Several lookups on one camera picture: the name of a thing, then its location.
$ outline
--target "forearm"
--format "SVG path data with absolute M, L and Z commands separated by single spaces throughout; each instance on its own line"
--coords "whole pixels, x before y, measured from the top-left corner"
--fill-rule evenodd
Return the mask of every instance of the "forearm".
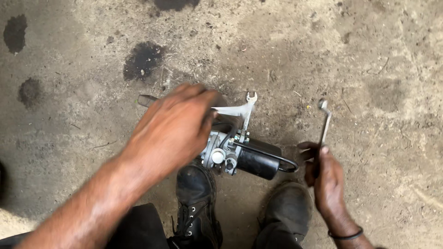
M 105 163 L 17 248 L 103 247 L 131 206 L 162 178 L 155 172 L 141 177 L 140 172 L 128 170 L 129 167 L 118 158 Z
M 334 236 L 347 237 L 360 231 L 358 225 L 345 210 L 329 218 L 325 218 L 329 231 Z M 373 249 L 369 240 L 364 234 L 351 240 L 334 240 L 338 249 Z

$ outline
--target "silver wrench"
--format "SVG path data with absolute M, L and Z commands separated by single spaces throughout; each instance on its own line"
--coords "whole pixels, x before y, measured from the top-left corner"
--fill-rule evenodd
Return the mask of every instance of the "silver wrench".
M 321 136 L 320 142 L 319 142 L 319 145 L 320 145 L 320 148 L 321 148 L 325 144 L 326 132 L 328 131 L 329 122 L 331 120 L 332 113 L 328 109 L 328 101 L 326 99 L 324 99 L 324 98 L 319 100 L 319 109 L 326 114 L 325 121 L 323 123 L 322 136 Z
M 252 107 L 254 106 L 255 102 L 257 101 L 257 98 L 258 98 L 257 92 L 254 92 L 254 96 L 253 97 L 249 96 L 249 92 L 246 95 L 246 101 L 248 102 L 249 111 L 246 114 L 245 121 L 243 123 L 243 130 L 246 130 L 248 128 L 249 119 L 251 117 L 251 112 L 252 112 Z

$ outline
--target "dark trousers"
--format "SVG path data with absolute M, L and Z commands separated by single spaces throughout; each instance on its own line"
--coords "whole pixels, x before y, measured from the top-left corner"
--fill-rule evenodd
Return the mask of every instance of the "dark trousers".
M 10 249 L 26 234 L 0 240 L 0 249 Z M 135 206 L 121 220 L 106 249 L 175 249 L 163 232 L 162 222 L 152 203 Z M 282 222 L 271 223 L 257 236 L 254 249 L 302 249 Z

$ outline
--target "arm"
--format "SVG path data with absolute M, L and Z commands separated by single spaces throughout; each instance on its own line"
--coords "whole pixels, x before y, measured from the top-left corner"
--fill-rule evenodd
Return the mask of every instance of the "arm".
M 120 219 L 152 185 L 181 168 L 206 146 L 218 97 L 183 84 L 156 101 L 122 152 L 17 248 L 100 248 Z
M 318 144 L 305 142 L 299 148 L 308 149 L 302 153 L 304 160 L 318 155 L 319 165 L 306 162 L 305 179 L 310 187 L 314 187 L 315 205 L 322 215 L 333 236 L 347 237 L 360 231 L 360 228 L 349 215 L 343 198 L 343 168 L 334 158 L 328 147 L 318 151 Z M 320 174 L 315 178 L 315 168 L 320 167 Z M 351 240 L 334 240 L 339 249 L 373 249 L 364 234 Z

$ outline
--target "hand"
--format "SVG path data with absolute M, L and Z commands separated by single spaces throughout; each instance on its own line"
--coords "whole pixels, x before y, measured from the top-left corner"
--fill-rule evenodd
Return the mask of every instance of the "hand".
M 314 186 L 315 205 L 326 222 L 347 214 L 343 198 L 343 168 L 329 151 L 319 144 L 304 142 L 298 145 L 306 150 L 301 153 L 306 162 L 305 180 L 308 186 Z
M 118 160 L 138 175 L 163 177 L 186 165 L 206 147 L 216 115 L 210 108 L 220 97 L 201 84 L 181 84 L 148 108 Z

